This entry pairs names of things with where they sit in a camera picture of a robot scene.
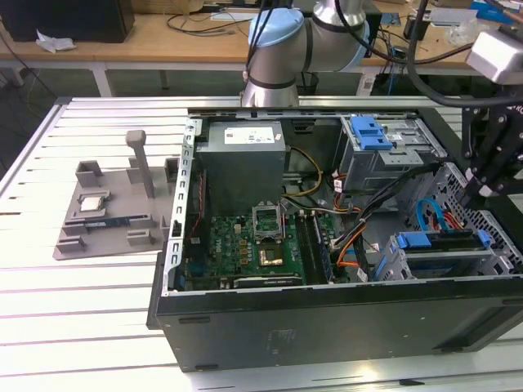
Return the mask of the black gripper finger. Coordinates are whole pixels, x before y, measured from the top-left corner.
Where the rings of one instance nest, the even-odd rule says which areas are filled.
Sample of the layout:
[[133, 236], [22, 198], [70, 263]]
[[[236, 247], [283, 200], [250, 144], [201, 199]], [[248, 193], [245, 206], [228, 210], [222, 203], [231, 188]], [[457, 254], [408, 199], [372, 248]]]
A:
[[494, 197], [501, 194], [521, 194], [522, 123], [490, 122], [481, 143], [478, 178], [479, 195]]
[[481, 174], [487, 155], [481, 152], [481, 144], [487, 131], [489, 110], [465, 108], [462, 115], [461, 154], [469, 165], [465, 171], [466, 192], [469, 196], [490, 196], [490, 188], [485, 184], [486, 179]]

